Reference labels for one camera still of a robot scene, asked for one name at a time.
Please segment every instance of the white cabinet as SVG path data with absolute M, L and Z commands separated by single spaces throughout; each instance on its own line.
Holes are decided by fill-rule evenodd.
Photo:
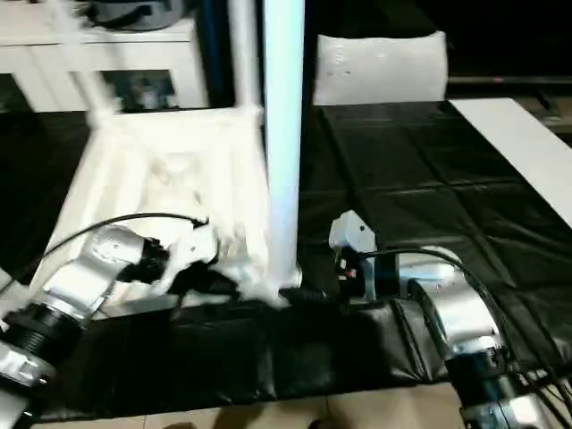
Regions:
M 58 45 L 29 48 L 54 89 L 60 110 L 86 110 Z M 102 72 L 112 96 L 131 111 L 206 107 L 198 53 L 185 42 L 94 43 L 82 46 L 90 69 Z
M 121 107 L 207 107 L 192 17 L 157 31 L 85 29 L 81 42 L 88 67 L 102 72 Z M 87 109 L 60 43 L 45 4 L 0 2 L 0 75 L 12 74 L 36 112 Z
M 51 88 L 24 46 L 0 46 L 0 112 L 60 110 Z

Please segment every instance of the white pole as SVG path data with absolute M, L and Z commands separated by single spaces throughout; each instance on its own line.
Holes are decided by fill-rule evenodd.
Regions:
M 270 187 L 269 281 L 299 278 L 296 266 L 304 0 L 265 0 L 266 151 Z
M 257 17 L 254 0 L 229 0 L 232 66 L 236 104 L 260 105 Z

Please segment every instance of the white shelf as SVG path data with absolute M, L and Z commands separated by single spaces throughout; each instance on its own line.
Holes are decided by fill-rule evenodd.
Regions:
M 116 32 L 85 29 L 83 43 L 137 43 L 195 41 L 195 22 L 184 18 L 166 29 L 144 32 Z M 0 1 L 0 46 L 53 45 L 61 42 L 45 4 L 22 0 Z

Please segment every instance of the white panel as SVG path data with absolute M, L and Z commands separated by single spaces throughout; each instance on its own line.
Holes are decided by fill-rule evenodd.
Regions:
M 181 107 L 207 107 L 203 64 L 195 43 L 170 43 L 171 78 Z
M 56 112 L 59 109 L 40 69 L 25 46 L 0 47 L 0 73 L 11 73 L 36 112 Z
M 62 41 L 58 30 L 46 3 L 0 2 L 0 46 L 53 45 Z M 184 42 L 193 39 L 196 39 L 194 17 L 155 31 L 88 28 L 81 32 L 83 43 Z
M 572 149 L 509 98 L 451 103 L 572 227 Z
M 29 49 L 56 94 L 59 110 L 86 110 L 86 103 L 65 68 L 62 49 L 58 45 L 31 46 Z
M 316 105 L 439 101 L 447 86 L 445 34 L 318 41 Z

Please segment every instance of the tiled floor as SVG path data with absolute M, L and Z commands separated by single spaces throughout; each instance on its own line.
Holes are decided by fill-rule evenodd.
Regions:
M 307 429 L 328 412 L 340 429 L 461 428 L 458 400 L 447 384 L 415 389 L 365 391 L 326 398 L 286 400 L 253 406 L 201 409 L 95 422 L 36 426 L 35 429 L 163 429 L 191 422 L 197 429 Z

